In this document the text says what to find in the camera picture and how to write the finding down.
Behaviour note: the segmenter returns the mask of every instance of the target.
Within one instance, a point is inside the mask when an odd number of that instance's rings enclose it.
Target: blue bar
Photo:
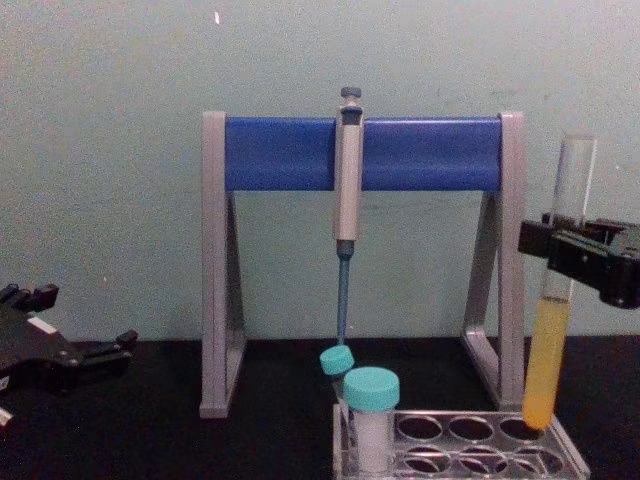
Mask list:
[[[369,118],[363,190],[500,188],[497,117]],[[226,173],[233,190],[333,190],[333,118],[230,117]]]

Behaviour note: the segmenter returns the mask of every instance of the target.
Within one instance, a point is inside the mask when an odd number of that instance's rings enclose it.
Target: black table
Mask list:
[[[202,421],[200,344],[141,342],[125,377],[57,398],[0,398],[15,418],[0,478],[329,479],[329,340],[252,341],[227,420]],[[490,410],[457,339],[353,340],[400,376],[403,409]],[[557,415],[592,478],[640,479],[640,336],[567,340]]]

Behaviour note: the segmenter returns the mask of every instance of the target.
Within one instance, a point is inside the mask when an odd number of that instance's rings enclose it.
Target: wall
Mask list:
[[[201,112],[331,116],[343,85],[369,116],[524,111],[532,218],[563,129],[592,131],[590,213],[640,222],[638,18],[633,0],[2,2],[0,283],[59,283],[43,316],[72,338],[197,337]],[[457,334],[479,198],[365,195],[352,335]],[[252,337],[333,334],[331,203],[239,196]],[[640,333],[640,314],[578,288],[571,332]]]

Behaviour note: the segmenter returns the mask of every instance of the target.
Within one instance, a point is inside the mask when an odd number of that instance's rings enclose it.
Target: yellow liquid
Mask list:
[[[568,323],[567,300],[538,301],[522,403],[522,417],[530,428],[542,430],[551,423]]]

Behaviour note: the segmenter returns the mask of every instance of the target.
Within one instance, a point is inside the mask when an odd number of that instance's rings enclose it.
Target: tube cap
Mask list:
[[[360,90],[358,87],[342,87],[342,90],[340,90],[341,97],[354,96],[356,98],[360,98],[361,95],[362,90]]]
[[[344,399],[361,412],[391,410],[400,401],[400,380],[386,368],[354,368],[344,377]]]
[[[346,345],[327,348],[320,354],[320,365],[325,375],[340,375],[353,367],[353,355]]]

